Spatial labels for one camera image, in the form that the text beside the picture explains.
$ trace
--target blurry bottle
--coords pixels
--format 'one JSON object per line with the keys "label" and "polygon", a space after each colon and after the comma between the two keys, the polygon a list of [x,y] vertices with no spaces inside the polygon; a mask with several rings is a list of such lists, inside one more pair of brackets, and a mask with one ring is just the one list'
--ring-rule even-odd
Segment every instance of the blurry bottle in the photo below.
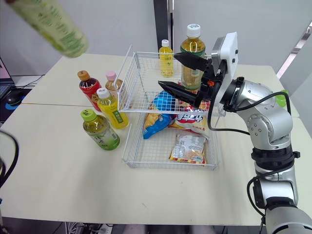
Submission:
{"label": "blurry bottle", "polygon": [[173,51],[169,47],[168,40],[161,41],[161,48],[159,49],[159,59],[160,59],[160,73],[164,77],[171,77],[174,74],[174,56],[167,55],[167,53],[172,54]]}
{"label": "blurry bottle", "polygon": [[[281,90],[281,92],[285,92],[285,93],[287,93],[289,95],[289,91],[288,90],[283,89],[283,90]],[[286,98],[285,98],[284,95],[277,95],[276,96],[276,102],[281,107],[284,107],[287,104]]]}
{"label": "blurry bottle", "polygon": [[116,81],[116,87],[114,87],[114,81],[116,79],[116,73],[115,72],[107,72],[106,74],[107,82],[105,84],[105,88],[109,90],[110,94],[113,95],[115,98],[118,98],[118,91],[120,90],[120,87],[122,85],[122,80],[117,79]]}
{"label": "blurry bottle", "polygon": [[104,150],[113,150],[120,138],[109,125],[104,116],[97,115],[93,110],[86,109],[81,112],[83,129]]}
{"label": "blurry bottle", "polygon": [[109,119],[111,125],[116,129],[127,127],[129,124],[128,117],[125,113],[118,111],[117,99],[105,88],[98,89],[97,95],[97,105]]}
{"label": "blurry bottle", "polygon": [[98,95],[97,90],[101,88],[99,81],[95,78],[91,78],[87,71],[78,72],[78,77],[81,80],[79,87],[82,92],[87,96],[97,111],[101,111],[98,107]]}
{"label": "blurry bottle", "polygon": [[75,58],[86,52],[88,39],[56,0],[5,1],[63,55]]}
{"label": "blurry bottle", "polygon": [[[201,30],[198,24],[187,25],[188,38],[182,42],[180,47],[181,52],[191,52],[199,57],[204,57],[206,46],[204,42],[199,39],[200,34]],[[200,70],[193,70],[182,66],[182,84],[188,90],[196,90],[200,87],[202,75],[203,72]]]}

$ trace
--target mouse pad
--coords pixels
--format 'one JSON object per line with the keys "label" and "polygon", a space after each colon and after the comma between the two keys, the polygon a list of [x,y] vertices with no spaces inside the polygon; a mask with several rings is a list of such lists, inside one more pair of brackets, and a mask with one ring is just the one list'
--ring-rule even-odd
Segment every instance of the mouse pad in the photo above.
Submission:
{"label": "mouse pad", "polygon": [[[31,89],[21,89],[22,93],[22,99],[31,91]],[[18,108],[17,106],[11,106],[6,102],[6,98],[3,98],[0,101],[0,122],[4,123],[10,115],[13,113],[13,111]]]}

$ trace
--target laptop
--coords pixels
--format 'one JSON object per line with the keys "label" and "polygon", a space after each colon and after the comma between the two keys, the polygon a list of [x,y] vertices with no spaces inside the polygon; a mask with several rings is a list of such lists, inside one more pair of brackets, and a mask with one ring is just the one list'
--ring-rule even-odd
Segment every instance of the laptop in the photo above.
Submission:
{"label": "laptop", "polygon": [[0,100],[6,96],[14,82],[0,58]]}

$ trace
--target wire basket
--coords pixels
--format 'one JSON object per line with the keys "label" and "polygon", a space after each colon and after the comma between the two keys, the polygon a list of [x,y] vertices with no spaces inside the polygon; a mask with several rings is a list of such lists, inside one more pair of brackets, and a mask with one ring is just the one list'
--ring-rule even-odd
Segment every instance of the wire basket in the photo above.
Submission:
{"label": "wire basket", "polygon": [[221,154],[216,133],[210,131],[204,153],[206,164],[192,164],[169,160],[170,153],[176,145],[176,135],[186,134],[181,129],[164,129],[149,139],[143,139],[145,113],[139,113],[136,123],[132,123],[128,133],[123,160],[131,168],[177,168],[177,169],[208,169],[213,170],[218,165]]}
{"label": "wire basket", "polygon": [[[122,112],[167,114],[185,114],[194,110],[189,104],[177,99],[174,103],[166,104],[168,106],[162,110],[151,108],[155,104],[154,99],[163,91],[158,84],[159,80],[180,83],[181,63],[174,59],[173,75],[165,78],[160,71],[159,53],[135,52],[118,93],[118,109]],[[202,102],[201,110],[197,115],[206,115],[208,110],[209,103]],[[225,116],[222,105],[219,104],[214,108],[213,116]]]}

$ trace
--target orange bottle cap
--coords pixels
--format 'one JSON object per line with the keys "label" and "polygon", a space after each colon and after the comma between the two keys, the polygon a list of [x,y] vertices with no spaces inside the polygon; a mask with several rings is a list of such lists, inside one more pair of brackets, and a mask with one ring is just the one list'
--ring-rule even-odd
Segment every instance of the orange bottle cap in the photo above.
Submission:
{"label": "orange bottle cap", "polygon": [[88,79],[90,79],[90,75],[87,71],[79,71],[77,73],[79,79],[81,79],[82,81],[86,81]]}

